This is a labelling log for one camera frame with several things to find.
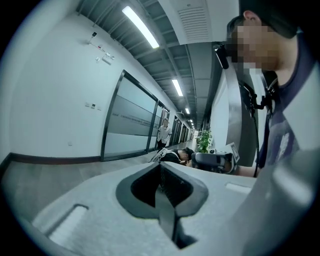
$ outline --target corridor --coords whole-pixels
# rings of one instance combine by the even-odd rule
[[[195,150],[196,140],[189,140],[169,148],[185,147]],[[45,206],[85,180],[147,163],[155,153],[156,151],[153,151],[138,157],[115,161],[68,165],[12,162],[3,175],[1,188],[15,213],[31,222]]]

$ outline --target fluorescent light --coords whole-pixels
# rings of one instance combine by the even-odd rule
[[[152,48],[158,48],[159,44],[157,43],[154,36],[151,34],[147,26],[143,23],[143,21],[139,18],[139,16],[129,7],[125,7],[122,12],[133,22],[134,25],[140,30],[140,32],[144,35],[145,39],[148,40]]]
[[[178,95],[179,95],[179,96],[183,96],[182,91],[181,91],[181,88],[180,88],[180,85],[179,85],[179,83],[178,83],[178,80],[177,80],[177,79],[174,79],[174,80],[172,80],[172,83],[173,83],[173,85],[174,85],[174,87],[175,87]]]

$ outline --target ear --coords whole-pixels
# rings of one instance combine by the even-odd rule
[[[259,18],[258,15],[256,15],[253,11],[251,10],[245,10],[243,12],[243,17],[246,19],[246,20],[250,20],[250,21],[254,21],[254,22],[258,22],[258,23],[261,23],[261,19]]]

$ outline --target potted plant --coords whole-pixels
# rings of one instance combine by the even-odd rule
[[[197,151],[199,153],[208,153],[208,151],[212,145],[211,130],[203,130],[202,131],[197,145],[198,145]]]

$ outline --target baseboard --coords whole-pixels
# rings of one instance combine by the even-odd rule
[[[44,157],[10,153],[11,161],[40,165],[74,165],[100,162],[100,156],[88,157]]]
[[[3,175],[5,174],[5,171],[7,170],[8,166],[10,165],[12,161],[12,153],[9,153],[5,159],[0,164],[0,180],[2,179]]]

